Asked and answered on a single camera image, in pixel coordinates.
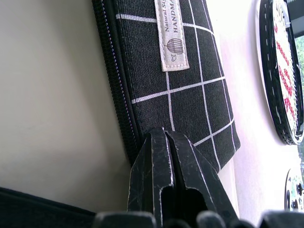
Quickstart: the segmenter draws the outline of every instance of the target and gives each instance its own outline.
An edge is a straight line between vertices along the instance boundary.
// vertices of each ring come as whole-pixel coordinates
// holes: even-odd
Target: black grid pencil case
[[[240,147],[205,0],[180,0],[189,69],[163,72],[154,0],[93,0],[131,165],[155,127],[185,134],[217,172]]]

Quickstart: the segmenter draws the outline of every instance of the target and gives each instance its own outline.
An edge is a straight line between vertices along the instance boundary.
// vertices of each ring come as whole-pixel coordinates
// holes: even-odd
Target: black object
[[[146,134],[164,127],[219,172],[240,142],[205,0],[180,0],[190,68],[174,72],[162,72],[154,0],[92,3],[130,164]]]
[[[95,213],[0,188],[1,228],[90,228]]]
[[[302,228],[304,214],[265,215],[261,228]],[[97,215],[93,228],[253,228],[240,221],[207,160],[186,136],[152,130],[131,171],[128,212]]]
[[[302,184],[301,184],[301,183],[297,184],[296,190],[297,190],[298,194],[299,194],[300,196],[302,196],[303,187],[302,187]]]
[[[128,212],[95,213],[0,189],[2,228],[253,228],[238,220],[216,171],[181,133],[152,130],[131,171]],[[270,213],[261,228],[302,228]]]
[[[260,4],[260,46],[263,65],[263,75],[265,89],[267,94],[270,113],[275,125],[276,132],[283,143],[299,145],[303,139],[304,128],[304,108],[303,108],[303,92],[300,76],[298,57],[295,47],[295,38],[292,25],[286,29],[288,33],[288,41],[293,59],[294,67],[294,84],[296,88],[296,108],[297,108],[297,130],[292,133],[290,128],[285,104],[282,95],[279,68],[276,55],[276,39],[273,22],[273,3],[272,0],[261,0]]]

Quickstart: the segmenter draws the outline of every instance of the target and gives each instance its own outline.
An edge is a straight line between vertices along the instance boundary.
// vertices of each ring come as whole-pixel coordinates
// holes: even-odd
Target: black zipper
[[[119,52],[119,38],[113,31],[116,25],[112,0],[92,0],[92,3],[123,143],[129,162],[133,165],[139,152],[139,137],[124,72],[119,66],[122,65],[121,56],[116,54]]]

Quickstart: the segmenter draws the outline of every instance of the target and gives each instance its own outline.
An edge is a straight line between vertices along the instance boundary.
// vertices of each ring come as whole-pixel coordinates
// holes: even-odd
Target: black fabric
[[[178,131],[220,171],[240,141],[205,0],[180,0],[190,68],[168,73],[161,68],[154,0],[114,0],[113,8],[141,141],[155,127]]]
[[[1,228],[90,228],[95,213],[0,188]]]

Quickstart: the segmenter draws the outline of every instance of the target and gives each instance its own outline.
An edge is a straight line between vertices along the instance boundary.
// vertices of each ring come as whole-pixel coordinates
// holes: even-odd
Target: white grid lines
[[[116,14],[116,19],[126,19],[126,20],[136,20],[136,21],[149,22],[149,23],[157,23],[157,20],[154,18],[139,17],[139,16],[135,16],[135,15],[122,14],[122,13]],[[212,35],[214,35],[214,33],[210,29],[199,26],[199,25],[193,25],[193,24],[189,24],[189,23],[183,23],[182,25],[186,26],[186,27],[201,29],[201,30],[207,31],[207,32],[211,33]]]
[[[230,121],[230,123],[228,123],[226,126],[222,127],[221,129],[219,129],[218,131],[212,133],[211,135],[208,135],[206,138],[203,138],[202,140],[199,140],[198,142],[194,143],[194,146],[198,146],[200,144],[202,144],[203,142],[207,141],[208,139],[210,139],[211,137],[217,135],[218,133],[221,133],[223,130],[225,130],[226,128],[228,128],[229,126],[232,126],[234,122],[234,118]]]
[[[171,94],[170,94],[170,82],[169,82],[169,74],[168,71],[166,72],[166,80],[167,80],[167,89],[168,89],[168,102],[169,102],[169,116],[170,116],[170,123],[171,128],[173,131],[175,131],[174,127],[174,121],[173,121],[173,115],[172,115],[172,104],[171,104]]]
[[[203,4],[203,8],[204,8],[204,11],[205,11],[205,15],[206,15],[206,19],[207,19],[207,22],[208,22],[209,29],[211,29],[211,26],[210,26],[210,23],[209,23],[209,19],[208,19],[207,13],[206,13],[206,8],[205,8],[204,1],[201,0],[201,3]],[[219,68],[218,68],[218,69],[219,69],[219,73],[220,73],[220,75],[222,76],[222,72],[221,72],[221,70],[220,70],[220,63],[219,63],[219,57],[218,57],[218,53],[217,53],[217,48],[216,48],[215,42],[214,42],[214,37],[211,36],[211,38],[212,38],[213,46],[214,46],[215,53],[216,53],[216,56],[217,56],[218,67],[219,67]],[[228,110],[229,120],[231,121],[231,115],[230,115],[229,106],[228,106],[228,102],[227,102],[227,95],[226,95],[226,90],[225,90],[224,81],[222,81],[222,84],[223,84],[223,89],[224,89],[224,94],[225,94],[225,100],[226,100],[226,106],[227,106],[227,110]],[[231,124],[231,139],[232,139],[233,148],[234,148],[234,153],[235,153],[235,152],[236,152],[236,146],[235,146],[235,144],[234,144],[234,139],[233,139],[233,127],[232,127],[232,124]]]
[[[193,10],[192,10],[190,0],[189,0],[189,5],[190,5],[191,14],[192,14],[193,24],[195,24],[195,19],[194,19]],[[200,61],[199,39],[198,39],[198,34],[197,34],[197,31],[196,31],[196,28],[194,28],[194,31],[195,31],[196,45],[197,45],[197,49],[198,49],[200,79],[201,79],[201,82],[203,82],[203,73],[202,73],[201,61]],[[211,141],[212,141],[212,145],[213,145],[214,155],[215,155],[215,158],[216,158],[217,163],[218,163],[218,169],[220,171],[221,166],[220,166],[220,163],[219,163],[218,155],[217,155],[217,152],[216,152],[216,149],[215,149],[215,144],[214,144],[214,140],[213,140],[213,136],[212,136],[212,130],[211,130],[209,115],[208,115],[208,111],[207,111],[207,102],[206,102],[206,95],[205,95],[204,85],[202,85],[202,91],[203,91],[203,98],[204,98],[204,105],[205,105],[205,112],[206,112],[206,117],[207,117],[207,122],[208,122],[209,133],[211,135]]]
[[[201,167],[200,167],[199,161],[198,161],[198,159],[197,159],[197,157],[196,157],[196,155],[195,155],[195,152],[194,152],[194,150],[193,150],[192,144],[191,144],[191,142],[189,141],[189,139],[188,139],[188,143],[189,143],[190,146],[191,146],[192,153],[193,153],[193,155],[194,155],[196,164],[198,165],[200,174],[201,174],[201,176],[202,176],[202,178],[203,178],[203,181],[204,181],[204,183],[205,183],[207,192],[208,192],[208,194],[209,194],[209,196],[210,196],[210,200],[211,200],[211,202],[214,204],[213,199],[212,199],[211,194],[210,194],[210,191],[209,191],[209,188],[208,188],[208,184],[206,183],[206,180],[205,180],[205,176],[204,176],[203,172],[201,171]]]
[[[176,88],[176,89],[170,89],[170,90],[167,90],[167,91],[151,94],[151,95],[148,95],[148,96],[139,97],[139,98],[133,99],[131,101],[131,103],[132,104],[139,103],[141,101],[150,100],[150,99],[153,99],[155,97],[164,96],[164,95],[167,95],[167,94],[173,94],[173,93],[185,90],[185,89],[195,88],[195,87],[206,85],[206,84],[209,84],[209,83],[212,83],[212,82],[217,82],[217,81],[220,81],[220,80],[223,80],[223,79],[225,79],[225,76],[224,77],[219,77],[219,78],[216,78],[216,79],[212,79],[212,80],[209,80],[209,81],[205,81],[205,82],[199,82],[199,83],[192,84],[192,85],[186,85],[184,87],[180,87],[180,88]]]

